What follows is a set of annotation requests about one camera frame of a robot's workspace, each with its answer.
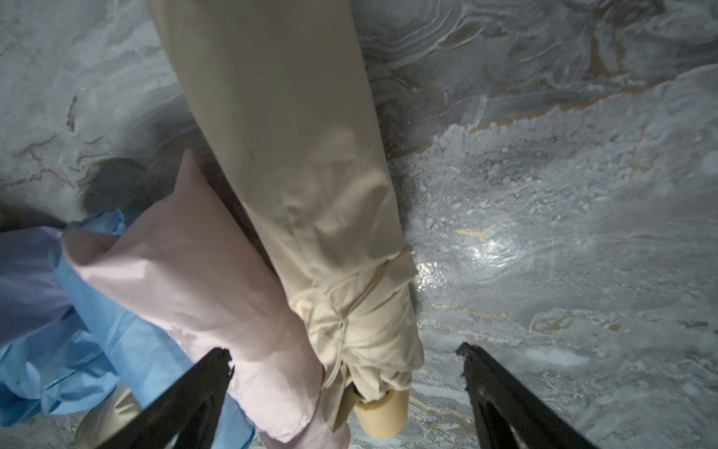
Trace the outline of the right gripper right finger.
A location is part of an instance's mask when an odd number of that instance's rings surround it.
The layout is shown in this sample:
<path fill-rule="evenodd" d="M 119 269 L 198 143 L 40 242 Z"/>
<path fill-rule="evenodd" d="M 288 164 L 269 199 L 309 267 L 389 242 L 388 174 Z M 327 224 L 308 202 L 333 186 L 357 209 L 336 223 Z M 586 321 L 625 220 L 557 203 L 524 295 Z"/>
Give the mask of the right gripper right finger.
<path fill-rule="evenodd" d="M 464 378 L 482 448 L 595 449 L 478 345 L 461 344 Z"/>

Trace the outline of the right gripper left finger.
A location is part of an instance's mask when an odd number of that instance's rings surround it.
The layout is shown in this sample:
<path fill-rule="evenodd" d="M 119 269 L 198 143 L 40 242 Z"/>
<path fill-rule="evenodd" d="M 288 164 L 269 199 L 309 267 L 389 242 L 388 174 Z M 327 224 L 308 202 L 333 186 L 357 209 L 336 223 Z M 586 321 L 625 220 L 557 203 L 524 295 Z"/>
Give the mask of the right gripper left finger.
<path fill-rule="evenodd" d="M 212 447 L 225 394 L 234 375 L 231 360 L 228 350 L 213 348 L 155 402 L 99 447 Z"/>

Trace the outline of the beige umbrella with wooden handle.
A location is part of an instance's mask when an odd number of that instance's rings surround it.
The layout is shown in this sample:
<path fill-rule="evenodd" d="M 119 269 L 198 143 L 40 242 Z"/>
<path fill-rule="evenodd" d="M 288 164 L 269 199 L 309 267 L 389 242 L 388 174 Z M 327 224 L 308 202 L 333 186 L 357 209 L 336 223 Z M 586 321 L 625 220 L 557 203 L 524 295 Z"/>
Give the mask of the beige umbrella with wooden handle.
<path fill-rule="evenodd" d="M 321 406 L 400 434 L 424 363 L 368 75 L 346 1 L 153 1 L 205 139 L 325 369 Z"/>

